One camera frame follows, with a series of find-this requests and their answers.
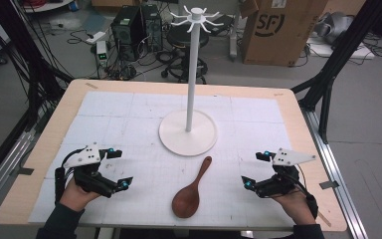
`chair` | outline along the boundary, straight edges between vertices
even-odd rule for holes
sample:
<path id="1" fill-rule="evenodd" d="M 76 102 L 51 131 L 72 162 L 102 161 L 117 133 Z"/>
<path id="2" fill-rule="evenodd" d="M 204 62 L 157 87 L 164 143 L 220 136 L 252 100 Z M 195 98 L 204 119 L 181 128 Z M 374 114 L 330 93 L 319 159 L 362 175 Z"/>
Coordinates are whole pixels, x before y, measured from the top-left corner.
<path id="1" fill-rule="evenodd" d="M 162 78 L 167 78 L 170 73 L 173 77 L 178 79 L 178 83 L 182 81 L 188 82 L 189 74 L 189 59 L 190 59 L 190 47 L 191 47 L 191 33 L 187 33 L 190 25 L 180 25 L 173 27 L 169 30 L 167 34 L 167 42 L 171 44 L 174 48 L 180 49 L 185 53 L 183 56 L 177 56 L 172 59 L 167 66 L 167 68 L 161 72 Z M 209 34 L 203 29 L 200 29 L 200 48 L 207 45 L 209 42 Z M 198 58 L 197 61 L 197 76 L 206 85 L 205 75 L 208 71 L 207 64 Z"/>

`wooden table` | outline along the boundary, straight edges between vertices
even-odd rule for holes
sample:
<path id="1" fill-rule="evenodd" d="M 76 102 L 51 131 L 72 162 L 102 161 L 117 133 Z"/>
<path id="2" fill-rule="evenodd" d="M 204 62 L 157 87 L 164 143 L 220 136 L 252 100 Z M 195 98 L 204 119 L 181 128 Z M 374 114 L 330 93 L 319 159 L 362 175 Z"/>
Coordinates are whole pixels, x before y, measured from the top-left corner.
<path id="1" fill-rule="evenodd" d="M 119 92 L 187 95 L 187 85 L 75 80 L 68 87 L 60 104 L 31 152 L 25 167 L 34 168 L 32 175 L 19 175 L 0 207 L 0 224 L 27 225 L 39 195 L 44 176 L 56 157 L 64 136 L 87 92 Z M 316 155 L 314 142 L 300 112 L 297 100 L 288 89 L 244 88 L 225 86 L 196 86 L 196 95 L 229 96 L 238 98 L 274 99 L 278 102 L 285 122 L 287 137 L 295 151 Z M 346 222 L 331 188 L 322 189 L 319 183 L 328 180 L 320 160 L 300 166 L 306 186 L 315 195 L 319 207 L 319 223 L 324 231 L 344 231 Z"/>

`black sleeve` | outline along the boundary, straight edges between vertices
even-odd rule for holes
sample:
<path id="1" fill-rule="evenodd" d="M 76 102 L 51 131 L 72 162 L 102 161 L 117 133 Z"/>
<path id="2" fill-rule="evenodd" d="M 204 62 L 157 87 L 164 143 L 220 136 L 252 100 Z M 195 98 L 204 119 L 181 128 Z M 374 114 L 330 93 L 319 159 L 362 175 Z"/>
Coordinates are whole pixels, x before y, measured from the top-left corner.
<path id="1" fill-rule="evenodd" d="M 76 239 L 74 232 L 83 213 L 84 210 L 77 212 L 57 203 L 45 226 L 37 232 L 36 239 Z"/>
<path id="2" fill-rule="evenodd" d="M 294 239 L 324 239 L 321 227 L 319 224 L 312 225 L 294 225 L 293 226 Z"/>

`floor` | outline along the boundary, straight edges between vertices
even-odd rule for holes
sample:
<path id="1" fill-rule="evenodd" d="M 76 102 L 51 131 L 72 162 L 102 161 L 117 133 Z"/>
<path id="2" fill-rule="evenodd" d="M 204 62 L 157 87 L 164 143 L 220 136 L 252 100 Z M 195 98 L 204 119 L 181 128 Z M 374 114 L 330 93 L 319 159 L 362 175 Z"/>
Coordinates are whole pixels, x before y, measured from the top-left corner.
<path id="1" fill-rule="evenodd" d="M 66 10 L 55 11 L 55 15 Z M 76 13 L 83 23 L 90 13 Z M 43 21 L 49 16 L 42 15 Z M 110 20 L 100 25 L 105 30 Z M 96 65 L 90 46 L 70 45 L 70 32 L 48 35 L 49 45 L 61 64 L 76 78 L 95 75 Z M 235 62 L 228 57 L 229 40 L 212 37 L 200 50 L 200 57 L 209 66 L 206 80 L 210 85 L 246 86 L 264 88 L 292 88 L 315 76 L 326 59 L 309 56 L 306 65 L 297 68 L 251 66 L 242 64 L 239 55 Z M 152 62 L 148 55 L 143 61 Z M 302 65 L 305 58 L 299 59 Z M 136 65 L 138 72 L 160 66 Z M 133 81 L 175 83 L 163 79 L 157 68 L 138 76 Z M 27 108 L 27 98 L 12 64 L 0 65 L 0 145 Z M 382 238 L 382 58 L 375 57 L 362 65 L 349 62 L 335 81 L 330 107 L 328 140 L 369 238 Z M 10 177 L 0 191 L 0 203 L 11 186 Z M 0 225 L 0 238 L 33 238 L 37 227 Z M 79 229 L 79 238 L 92 238 L 91 228 Z M 276 232 L 256 232 L 257 238 L 279 236 Z M 326 233 L 326 238 L 351 238 L 350 232 Z"/>

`robotic hand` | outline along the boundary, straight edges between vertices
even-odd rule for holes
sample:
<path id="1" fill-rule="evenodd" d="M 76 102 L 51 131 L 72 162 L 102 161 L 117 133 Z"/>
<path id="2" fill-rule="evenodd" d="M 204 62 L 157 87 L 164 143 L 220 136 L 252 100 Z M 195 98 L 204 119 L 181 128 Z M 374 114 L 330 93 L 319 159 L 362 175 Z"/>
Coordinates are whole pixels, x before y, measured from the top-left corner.
<path id="1" fill-rule="evenodd" d="M 306 203 L 314 218 L 317 217 L 318 206 L 315 197 L 299 182 L 296 164 L 315 160 L 314 155 L 295 152 L 280 148 L 277 153 L 265 151 L 257 152 L 256 158 L 263 161 L 271 161 L 276 172 L 271 178 L 256 182 L 254 179 L 242 176 L 244 187 L 256 192 L 261 198 L 269 198 L 277 195 L 285 195 L 296 189 L 296 186 L 306 196 Z"/>
<path id="2" fill-rule="evenodd" d="M 84 191 L 93 191 L 102 196 L 110 198 L 112 194 L 128 189 L 132 177 L 123 178 L 113 182 L 98 172 L 100 162 L 103 159 L 121 157 L 121 150 L 98 149 L 97 145 L 86 146 L 68 154 L 61 167 L 55 169 L 55 199 L 58 202 L 64 194 L 65 184 L 68 176 L 74 172 L 76 185 Z"/>

